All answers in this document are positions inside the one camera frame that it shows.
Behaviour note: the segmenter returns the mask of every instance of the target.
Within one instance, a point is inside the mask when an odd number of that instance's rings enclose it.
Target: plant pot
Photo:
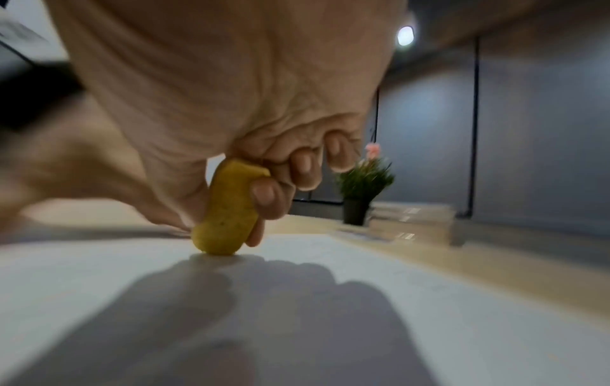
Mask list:
[[[364,225],[364,219],[369,210],[370,201],[345,200],[343,201],[343,223],[348,225]]]

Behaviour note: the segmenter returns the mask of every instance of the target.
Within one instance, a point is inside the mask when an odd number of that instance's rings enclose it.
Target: human hand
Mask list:
[[[52,198],[111,198],[186,230],[150,189],[137,152],[90,97],[77,97],[10,139],[0,158],[0,231]]]
[[[207,159],[269,167],[263,219],[296,188],[359,158],[365,115],[406,0],[47,0],[86,86],[188,225],[205,213]]]

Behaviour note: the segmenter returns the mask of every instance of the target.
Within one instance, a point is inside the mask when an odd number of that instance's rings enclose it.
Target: pink flower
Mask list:
[[[376,158],[379,158],[379,155],[381,154],[381,145],[380,144],[370,143],[367,145],[367,147],[365,149],[367,150],[367,158],[369,160],[374,160]]]

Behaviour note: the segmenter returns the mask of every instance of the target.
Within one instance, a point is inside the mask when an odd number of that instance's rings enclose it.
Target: yellow potato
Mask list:
[[[268,176],[264,167],[234,158],[223,161],[212,178],[205,219],[191,232],[193,244],[213,255],[237,252],[259,218],[250,198],[250,184]]]

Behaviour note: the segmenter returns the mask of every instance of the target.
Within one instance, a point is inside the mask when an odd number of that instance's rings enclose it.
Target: round light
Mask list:
[[[406,27],[402,27],[399,31],[398,31],[398,44],[401,46],[408,46],[409,44],[413,43],[415,41],[415,31],[413,31],[413,27],[411,26],[406,26]]]

